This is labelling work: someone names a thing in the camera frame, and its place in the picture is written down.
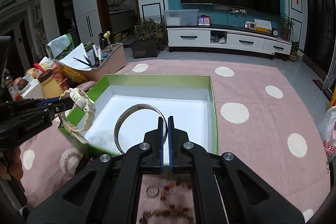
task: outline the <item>drawer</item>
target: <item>drawer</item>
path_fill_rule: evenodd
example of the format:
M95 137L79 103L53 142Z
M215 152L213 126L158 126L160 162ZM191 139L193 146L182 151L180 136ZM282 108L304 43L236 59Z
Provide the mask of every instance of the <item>drawer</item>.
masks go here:
M210 30L168 29L168 42L170 44L210 44Z
M226 43L228 46L246 48L247 51L248 49L262 50L264 48L264 40L264 38L260 37L228 33Z
M265 39L264 51L279 52L283 54L290 54L292 46L290 44Z

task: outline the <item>white plastic bag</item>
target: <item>white plastic bag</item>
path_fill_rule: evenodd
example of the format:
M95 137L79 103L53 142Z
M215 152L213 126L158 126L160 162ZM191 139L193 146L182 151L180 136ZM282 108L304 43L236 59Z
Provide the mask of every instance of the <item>white plastic bag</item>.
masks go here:
M323 141L325 153L327 154L328 162L332 162L336 156L336 106L327 110L323 120L320 123L318 130Z

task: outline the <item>tv stand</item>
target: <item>tv stand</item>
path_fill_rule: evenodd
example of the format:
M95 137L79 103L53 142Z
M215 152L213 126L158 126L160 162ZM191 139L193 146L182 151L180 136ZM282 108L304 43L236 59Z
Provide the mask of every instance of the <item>tv stand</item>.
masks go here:
M210 26L167 26L169 51L178 47L197 47L259 52L271 55L276 52L289 55L291 43L271 34L243 27L216 25ZM211 36L224 37L225 43L214 43Z

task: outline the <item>white wristwatch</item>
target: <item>white wristwatch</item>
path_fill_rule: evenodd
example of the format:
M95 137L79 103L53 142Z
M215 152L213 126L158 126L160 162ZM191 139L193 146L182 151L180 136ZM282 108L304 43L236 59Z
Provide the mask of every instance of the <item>white wristwatch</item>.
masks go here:
M61 112L58 114L59 120L63 123L65 130L69 131L71 135L78 139L81 143L86 144L88 143L88 141L79 132L88 131L92 126L96 113L95 103L88 97L88 95L84 91L78 88L70 88L66 90L61 95L60 99L67 97L70 97L75 105L86 113L84 127L82 129L78 129L76 126L71 124L67 120L65 112Z

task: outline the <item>drawer handle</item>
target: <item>drawer handle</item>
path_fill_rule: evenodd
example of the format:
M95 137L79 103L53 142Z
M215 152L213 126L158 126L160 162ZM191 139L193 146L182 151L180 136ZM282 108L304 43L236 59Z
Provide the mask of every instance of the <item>drawer handle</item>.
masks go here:
M190 37L190 36L187 36L187 35L181 35L180 37L181 37L181 38L190 38L190 39L196 39L198 36L195 36L195 37Z
M251 42L251 41L244 41L244 40L239 40L239 42L248 43L248 44L253 44L254 43L254 42Z
M273 46L273 48L279 48L281 50L284 50L285 48L281 48L281 47L278 47L278 46Z

